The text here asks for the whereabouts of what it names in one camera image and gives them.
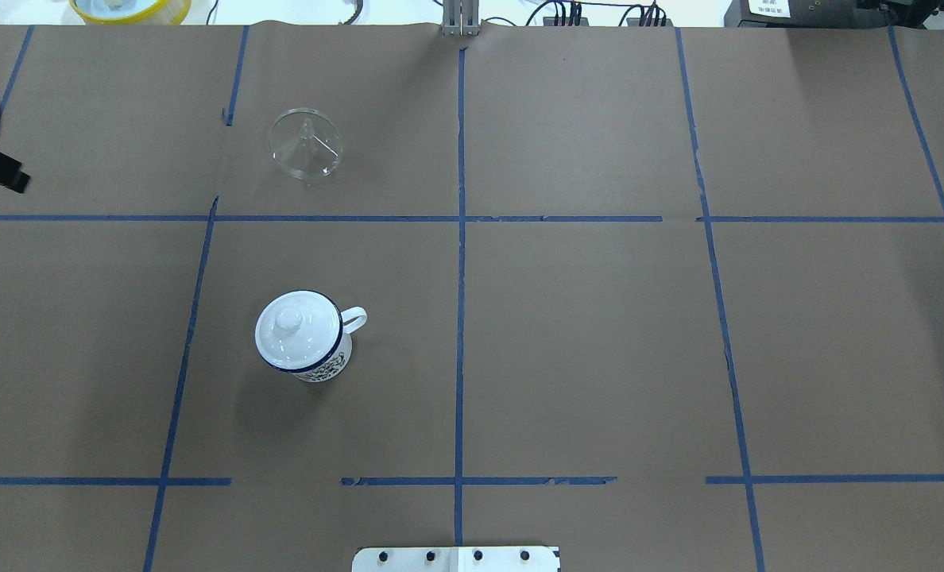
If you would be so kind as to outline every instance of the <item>mug handle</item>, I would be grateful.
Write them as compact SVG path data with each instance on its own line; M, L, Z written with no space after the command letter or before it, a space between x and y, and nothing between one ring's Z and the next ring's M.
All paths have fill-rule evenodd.
M346 334L351 334L366 323L366 311L360 307L350 307L342 312L343 330Z

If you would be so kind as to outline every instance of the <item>lid knob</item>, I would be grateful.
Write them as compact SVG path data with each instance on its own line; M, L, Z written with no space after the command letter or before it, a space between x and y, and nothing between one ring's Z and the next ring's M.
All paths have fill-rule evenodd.
M278 318L275 319L275 323L282 330L295 332L295 330L298 330L299 326L302 325L302 312L296 307L287 307L283 309L283 311L280 311Z

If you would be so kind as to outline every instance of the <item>white sticker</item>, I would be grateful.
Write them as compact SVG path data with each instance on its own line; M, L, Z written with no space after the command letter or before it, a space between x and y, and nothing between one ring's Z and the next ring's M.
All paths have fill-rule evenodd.
M789 18L789 0L748 0L751 14Z

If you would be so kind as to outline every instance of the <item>yellow container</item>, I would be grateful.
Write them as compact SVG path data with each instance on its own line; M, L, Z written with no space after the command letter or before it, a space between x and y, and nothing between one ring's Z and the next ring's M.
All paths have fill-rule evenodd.
M178 25L186 18L192 0L126 0L111 8L104 0L69 0L69 5L90 25L160 23Z

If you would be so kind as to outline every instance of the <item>white enamel mug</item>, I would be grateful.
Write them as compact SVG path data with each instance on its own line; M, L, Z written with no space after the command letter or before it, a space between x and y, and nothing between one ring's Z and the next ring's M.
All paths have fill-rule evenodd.
M254 341L274 369L302 381L327 381L352 358L352 332L366 323L366 311L339 311L331 298L312 290L279 296L257 319Z

